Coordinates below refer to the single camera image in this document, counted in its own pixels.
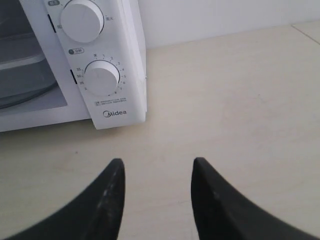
beige countertop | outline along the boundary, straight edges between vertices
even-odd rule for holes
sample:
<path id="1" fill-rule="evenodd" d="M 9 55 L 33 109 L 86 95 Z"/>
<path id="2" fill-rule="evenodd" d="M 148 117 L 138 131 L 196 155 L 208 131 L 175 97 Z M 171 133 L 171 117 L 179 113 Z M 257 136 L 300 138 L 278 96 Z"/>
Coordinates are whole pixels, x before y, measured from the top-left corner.
<path id="1" fill-rule="evenodd" d="M 120 240 L 198 239 L 193 159 L 320 237 L 320 22 L 148 52 L 147 122 L 90 120 L 0 133 L 0 239 L 52 214 L 115 157 L 126 167 Z"/>

white knob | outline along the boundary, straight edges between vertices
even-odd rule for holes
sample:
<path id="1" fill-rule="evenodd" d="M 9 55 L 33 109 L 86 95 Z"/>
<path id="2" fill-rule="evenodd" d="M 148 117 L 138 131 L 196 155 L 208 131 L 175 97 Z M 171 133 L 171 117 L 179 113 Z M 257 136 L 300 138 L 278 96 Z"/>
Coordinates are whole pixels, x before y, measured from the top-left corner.
<path id="1" fill-rule="evenodd" d="M 62 29 L 72 40 L 89 43 L 104 27 L 104 15 L 90 0 L 71 0 L 61 13 Z"/>
<path id="2" fill-rule="evenodd" d="M 119 80 L 118 69 L 107 61 L 90 63 L 84 73 L 85 87 L 96 96 L 108 96 L 114 93 Z"/>

